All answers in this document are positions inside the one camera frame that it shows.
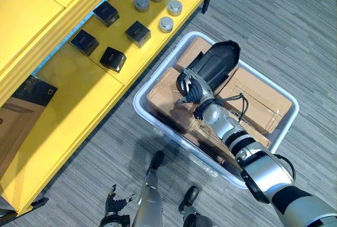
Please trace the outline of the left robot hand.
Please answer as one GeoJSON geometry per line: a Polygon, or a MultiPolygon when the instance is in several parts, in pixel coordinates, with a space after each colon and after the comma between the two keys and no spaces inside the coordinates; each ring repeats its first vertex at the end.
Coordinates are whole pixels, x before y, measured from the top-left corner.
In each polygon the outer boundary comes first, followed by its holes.
{"type": "Polygon", "coordinates": [[[115,215],[118,214],[128,203],[132,202],[136,198],[136,194],[133,193],[125,199],[114,199],[116,196],[117,185],[112,185],[105,202],[105,215],[115,215]]]}

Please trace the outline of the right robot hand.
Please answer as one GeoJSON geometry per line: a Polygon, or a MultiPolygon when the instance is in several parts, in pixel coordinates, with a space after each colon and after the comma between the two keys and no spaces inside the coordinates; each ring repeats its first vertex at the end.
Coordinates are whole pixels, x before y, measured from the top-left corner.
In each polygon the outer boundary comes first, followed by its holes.
{"type": "Polygon", "coordinates": [[[189,68],[181,71],[176,80],[176,87],[182,97],[177,103],[203,103],[207,100],[214,99],[213,91],[208,83],[197,73],[189,68]]]}

